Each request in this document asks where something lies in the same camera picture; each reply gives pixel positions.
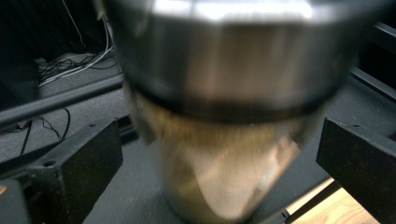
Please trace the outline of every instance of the black metal rail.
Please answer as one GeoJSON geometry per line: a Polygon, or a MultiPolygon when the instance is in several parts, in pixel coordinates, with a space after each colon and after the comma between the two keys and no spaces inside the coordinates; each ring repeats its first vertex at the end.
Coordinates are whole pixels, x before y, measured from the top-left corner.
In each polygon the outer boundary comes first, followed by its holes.
{"type": "Polygon", "coordinates": [[[396,223],[396,142],[326,119],[317,163],[380,223],[396,223]]]}
{"type": "Polygon", "coordinates": [[[388,26],[385,23],[379,22],[371,32],[370,39],[382,48],[387,49],[392,53],[396,53],[395,28],[388,26]]]}
{"type": "Polygon", "coordinates": [[[122,81],[123,75],[110,77],[72,91],[66,91],[0,112],[0,128],[115,91],[122,87],[122,81]]]}
{"type": "Polygon", "coordinates": [[[396,90],[387,86],[386,84],[378,81],[376,78],[368,75],[367,73],[363,72],[357,67],[353,67],[350,70],[350,73],[354,78],[356,78],[361,83],[365,84],[366,86],[370,87],[372,90],[380,93],[381,95],[385,96],[393,103],[396,103],[396,90]]]}

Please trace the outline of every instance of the black cable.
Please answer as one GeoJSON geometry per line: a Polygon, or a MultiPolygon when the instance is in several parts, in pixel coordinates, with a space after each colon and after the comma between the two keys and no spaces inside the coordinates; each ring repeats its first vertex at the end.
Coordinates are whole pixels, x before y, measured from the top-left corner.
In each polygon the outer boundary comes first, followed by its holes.
{"type": "Polygon", "coordinates": [[[107,70],[107,69],[110,69],[110,68],[112,68],[112,67],[114,67],[114,66],[117,66],[117,65],[118,65],[118,63],[114,63],[114,64],[110,65],[109,67],[90,67],[90,69],[95,69],[95,70],[107,70]]]}
{"type": "Polygon", "coordinates": [[[61,135],[58,133],[58,131],[56,131],[56,129],[54,129],[54,128],[52,127],[52,125],[50,124],[50,122],[47,121],[47,120],[44,119],[44,118],[40,118],[40,119],[41,119],[41,121],[43,121],[43,127],[44,127],[45,129],[52,130],[53,132],[55,132],[56,136],[57,136],[58,139],[61,141],[61,140],[62,140],[61,135]]]}
{"type": "Polygon", "coordinates": [[[64,108],[64,110],[67,113],[67,124],[66,124],[66,128],[64,129],[64,135],[62,135],[62,140],[64,140],[66,138],[67,132],[69,131],[69,127],[70,127],[70,121],[71,121],[70,111],[66,108],[64,108]]]}
{"type": "Polygon", "coordinates": [[[88,55],[85,58],[83,58],[80,62],[75,62],[71,59],[52,61],[48,63],[44,69],[39,70],[40,81],[44,81],[47,78],[56,76],[57,74],[66,72],[70,69],[87,65],[91,61],[93,61],[97,56],[99,56],[99,54],[88,55]]]}
{"type": "Polygon", "coordinates": [[[27,127],[29,126],[28,124],[29,124],[29,122],[26,122],[25,125],[23,125],[22,128],[18,128],[17,131],[4,131],[4,132],[5,133],[21,133],[27,129],[27,127]]]}
{"type": "Polygon", "coordinates": [[[82,66],[78,66],[78,67],[76,67],[76,68],[69,69],[69,70],[66,70],[66,71],[61,72],[61,73],[55,73],[55,74],[51,74],[50,76],[45,76],[45,77],[43,77],[43,78],[40,78],[40,82],[39,82],[39,84],[38,84],[38,88],[41,88],[42,86],[44,86],[44,85],[46,85],[46,84],[48,84],[48,83],[51,83],[51,82],[53,82],[53,81],[55,81],[55,80],[57,80],[57,79],[59,79],[59,78],[69,77],[69,76],[72,76],[72,75],[74,75],[74,74],[80,73],[80,72],[82,72],[82,71],[88,69],[88,68],[91,67],[92,65],[94,65],[94,64],[96,64],[96,63],[99,63],[99,62],[101,62],[101,61],[103,60],[103,58],[106,56],[106,54],[107,54],[111,49],[113,49],[113,46],[109,48],[109,45],[108,45],[108,40],[109,40],[108,30],[107,30],[105,21],[103,21],[103,22],[104,22],[105,31],[106,31],[106,49],[105,49],[105,51],[103,52],[103,54],[100,55],[99,58],[97,58],[97,59],[96,59],[96,56],[98,56],[98,54],[93,55],[93,56],[91,57],[91,60],[95,59],[95,61],[94,61],[93,63],[85,62],[85,59],[84,59],[84,60],[82,60],[82,61],[83,61],[85,64],[83,64],[82,66]]]}
{"type": "Polygon", "coordinates": [[[58,137],[59,141],[63,141],[66,138],[66,135],[67,135],[67,133],[69,131],[69,128],[70,128],[70,121],[71,121],[70,111],[68,109],[66,109],[66,108],[64,108],[64,111],[66,111],[66,113],[67,113],[67,124],[66,124],[66,128],[64,129],[64,134],[62,136],[59,134],[59,132],[56,129],[53,128],[53,126],[51,125],[51,123],[49,121],[47,121],[44,118],[40,118],[41,121],[43,122],[43,127],[45,129],[52,130],[53,132],[55,132],[55,134],[58,137]]]}
{"type": "Polygon", "coordinates": [[[23,152],[26,149],[27,140],[29,139],[29,134],[30,134],[31,130],[32,130],[32,121],[29,120],[29,126],[27,128],[27,133],[26,133],[25,139],[23,141],[23,145],[22,145],[20,156],[23,155],[23,152]]]}

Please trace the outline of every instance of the metal cylinder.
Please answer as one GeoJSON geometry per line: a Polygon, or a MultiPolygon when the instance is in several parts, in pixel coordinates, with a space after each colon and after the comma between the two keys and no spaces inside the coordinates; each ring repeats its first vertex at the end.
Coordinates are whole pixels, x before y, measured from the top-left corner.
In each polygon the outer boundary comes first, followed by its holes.
{"type": "Polygon", "coordinates": [[[393,0],[104,0],[139,132],[192,221],[242,221],[393,0]]]}

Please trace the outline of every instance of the gray floor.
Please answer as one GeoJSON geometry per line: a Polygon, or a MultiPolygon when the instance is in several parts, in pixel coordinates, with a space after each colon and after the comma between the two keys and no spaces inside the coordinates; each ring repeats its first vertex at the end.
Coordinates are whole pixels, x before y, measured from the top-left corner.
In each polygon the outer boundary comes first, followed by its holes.
{"type": "Polygon", "coordinates": [[[183,223],[167,206],[152,164],[154,147],[141,140],[122,146],[123,164],[84,224],[183,223]]]}
{"type": "MultiPolygon", "coordinates": [[[[111,57],[112,54],[113,52],[109,52],[107,56],[111,57]]],[[[109,67],[116,62],[116,59],[112,57],[99,62],[95,67],[109,67]]],[[[118,66],[106,70],[87,69],[81,73],[58,79],[43,86],[39,89],[39,97],[44,98],[60,92],[69,91],[98,80],[113,77],[119,73],[120,68],[118,66]]],[[[97,119],[115,118],[127,114],[126,104],[121,90],[113,91],[91,100],[71,105],[67,108],[71,114],[70,129],[67,136],[97,119]]],[[[60,109],[53,111],[43,115],[43,118],[47,119],[60,135],[64,133],[67,123],[67,114],[64,110],[60,109]]],[[[27,130],[20,133],[0,133],[0,162],[7,161],[20,154],[26,133],[27,130]]],[[[56,134],[51,130],[45,129],[40,119],[35,119],[33,121],[32,131],[29,134],[25,152],[44,147],[57,141],[58,138],[56,134]]]]}

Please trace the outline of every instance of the metal rod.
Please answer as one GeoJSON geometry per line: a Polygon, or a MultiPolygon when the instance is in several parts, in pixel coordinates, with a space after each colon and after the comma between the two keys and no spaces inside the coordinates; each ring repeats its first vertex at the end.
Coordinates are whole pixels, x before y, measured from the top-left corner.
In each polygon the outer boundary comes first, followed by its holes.
{"type": "Polygon", "coordinates": [[[396,103],[396,91],[387,86],[386,84],[382,83],[381,81],[378,81],[377,79],[371,77],[367,73],[361,71],[357,67],[353,67],[350,70],[350,73],[354,78],[356,78],[358,81],[361,83],[365,84],[366,86],[370,87],[372,90],[380,93],[381,95],[385,96],[389,100],[391,100],[393,103],[396,103]]]}
{"type": "Polygon", "coordinates": [[[339,190],[341,186],[333,181],[329,186],[327,186],[323,191],[313,197],[309,202],[304,204],[300,209],[295,211],[291,216],[286,219],[285,224],[290,224],[293,221],[297,220],[299,217],[303,216],[309,210],[317,206],[319,203],[323,202],[327,199],[330,195],[334,194],[337,190],[339,190]]]}
{"type": "Polygon", "coordinates": [[[123,75],[118,75],[0,112],[0,128],[117,90],[122,87],[122,81],[123,75]]]}
{"type": "Polygon", "coordinates": [[[379,22],[375,25],[375,29],[372,31],[370,39],[382,48],[387,49],[392,53],[396,53],[396,46],[394,44],[396,41],[395,28],[379,22]]]}

